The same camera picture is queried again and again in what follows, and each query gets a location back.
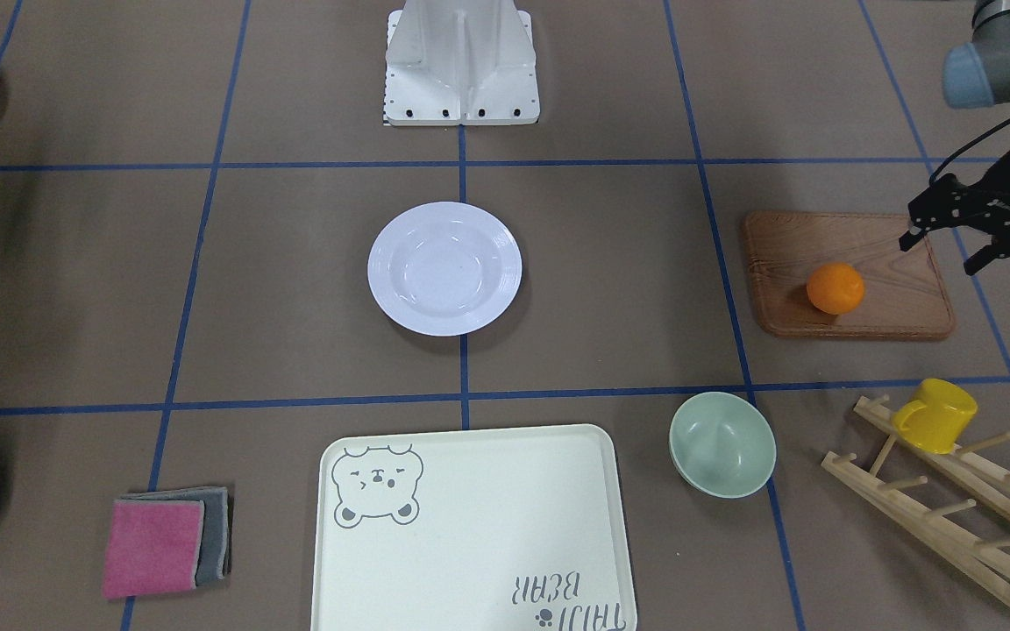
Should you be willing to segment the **orange fruit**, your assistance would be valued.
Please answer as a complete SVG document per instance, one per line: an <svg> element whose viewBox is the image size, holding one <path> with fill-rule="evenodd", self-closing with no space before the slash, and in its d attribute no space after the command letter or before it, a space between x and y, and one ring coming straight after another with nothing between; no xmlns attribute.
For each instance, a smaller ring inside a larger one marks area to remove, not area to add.
<svg viewBox="0 0 1010 631"><path fill-rule="evenodd" d="M855 267L847 262L827 262L809 274L806 295L821 312L840 316L858 308L866 296L866 285Z"/></svg>

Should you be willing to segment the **cream bear tray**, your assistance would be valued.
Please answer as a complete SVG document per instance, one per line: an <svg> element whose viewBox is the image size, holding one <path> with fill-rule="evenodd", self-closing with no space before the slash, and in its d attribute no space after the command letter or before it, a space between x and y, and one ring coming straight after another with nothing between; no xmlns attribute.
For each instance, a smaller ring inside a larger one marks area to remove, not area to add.
<svg viewBox="0 0 1010 631"><path fill-rule="evenodd" d="M593 424L349 436L321 456L313 630L635 630Z"/></svg>

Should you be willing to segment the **wooden cutting board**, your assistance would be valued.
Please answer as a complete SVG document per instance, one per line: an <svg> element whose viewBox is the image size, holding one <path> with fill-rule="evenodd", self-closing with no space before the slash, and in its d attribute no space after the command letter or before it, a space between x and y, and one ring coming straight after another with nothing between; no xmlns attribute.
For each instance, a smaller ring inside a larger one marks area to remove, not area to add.
<svg viewBox="0 0 1010 631"><path fill-rule="evenodd" d="M957 327L929 241L903 252L895 213L752 211L742 221L752 310L778 338L938 341ZM865 295L846 315L810 303L805 284L822 264L862 274Z"/></svg>

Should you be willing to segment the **yellow mug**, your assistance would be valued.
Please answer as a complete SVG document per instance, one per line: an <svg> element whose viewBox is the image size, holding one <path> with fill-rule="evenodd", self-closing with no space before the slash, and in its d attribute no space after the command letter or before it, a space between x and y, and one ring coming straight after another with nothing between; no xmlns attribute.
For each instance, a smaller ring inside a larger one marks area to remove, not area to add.
<svg viewBox="0 0 1010 631"><path fill-rule="evenodd" d="M978 409L978 401L957 384L928 377L893 413L890 423L911 446L930 454L949 454Z"/></svg>

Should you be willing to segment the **mint green bowl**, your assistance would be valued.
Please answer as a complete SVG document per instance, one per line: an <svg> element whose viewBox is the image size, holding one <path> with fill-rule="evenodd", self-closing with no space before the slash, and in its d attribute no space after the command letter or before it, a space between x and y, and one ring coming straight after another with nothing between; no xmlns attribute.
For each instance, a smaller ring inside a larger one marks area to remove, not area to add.
<svg viewBox="0 0 1010 631"><path fill-rule="evenodd" d="M777 440L749 401L725 392L698 393L673 413L668 449L674 470L694 490L741 499L770 482Z"/></svg>

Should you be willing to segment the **wooden mug rack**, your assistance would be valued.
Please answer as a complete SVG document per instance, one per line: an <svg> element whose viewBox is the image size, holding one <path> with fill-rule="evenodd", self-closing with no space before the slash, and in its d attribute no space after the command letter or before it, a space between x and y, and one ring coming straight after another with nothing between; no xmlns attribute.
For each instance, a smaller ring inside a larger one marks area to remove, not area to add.
<svg viewBox="0 0 1010 631"><path fill-rule="evenodd" d="M865 466L857 464L855 454L827 452L822 470L1010 608L1010 470L982 456L983 450L1010 441L1010 432L969 446L958 444L949 454L931 454L911 446L895 431L887 396L861 396L852 412L880 430L885 442L872 463ZM882 479L883 464L897 447L955 485L964 492L963 498L943 506L927 506L909 490L926 486L929 476Z"/></svg>

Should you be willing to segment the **white round plate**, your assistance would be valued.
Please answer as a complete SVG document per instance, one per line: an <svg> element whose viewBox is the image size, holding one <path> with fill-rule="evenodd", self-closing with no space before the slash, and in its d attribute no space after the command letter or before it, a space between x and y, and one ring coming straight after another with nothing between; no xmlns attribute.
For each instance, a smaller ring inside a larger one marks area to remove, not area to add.
<svg viewBox="0 0 1010 631"><path fill-rule="evenodd" d="M394 323L433 337L488 326L520 291L523 255L492 213L461 202L429 202L389 221L373 241L367 280Z"/></svg>

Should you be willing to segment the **grey cloth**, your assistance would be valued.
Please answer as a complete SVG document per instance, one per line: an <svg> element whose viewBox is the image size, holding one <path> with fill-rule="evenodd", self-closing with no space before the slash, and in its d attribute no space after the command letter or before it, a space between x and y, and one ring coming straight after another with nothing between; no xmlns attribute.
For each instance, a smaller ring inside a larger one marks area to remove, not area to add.
<svg viewBox="0 0 1010 631"><path fill-rule="evenodd" d="M196 486L184 490L130 493L118 500L200 500L204 504L204 518L194 588L224 579L230 540L227 487Z"/></svg>

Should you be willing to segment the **pink cloth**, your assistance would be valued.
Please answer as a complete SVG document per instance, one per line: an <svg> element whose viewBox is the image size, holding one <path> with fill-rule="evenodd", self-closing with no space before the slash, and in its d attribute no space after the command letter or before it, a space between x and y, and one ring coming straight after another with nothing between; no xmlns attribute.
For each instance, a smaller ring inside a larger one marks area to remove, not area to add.
<svg viewBox="0 0 1010 631"><path fill-rule="evenodd" d="M115 500L102 596L123 599L194 590L203 518L200 500Z"/></svg>

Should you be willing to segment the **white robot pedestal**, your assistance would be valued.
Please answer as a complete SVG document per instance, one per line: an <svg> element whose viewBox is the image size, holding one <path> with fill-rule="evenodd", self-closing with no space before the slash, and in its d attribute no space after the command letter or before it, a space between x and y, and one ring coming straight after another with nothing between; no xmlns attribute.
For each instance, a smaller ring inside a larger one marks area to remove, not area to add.
<svg viewBox="0 0 1010 631"><path fill-rule="evenodd" d="M408 1L388 13L386 36L385 124L540 119L532 18L513 1Z"/></svg>

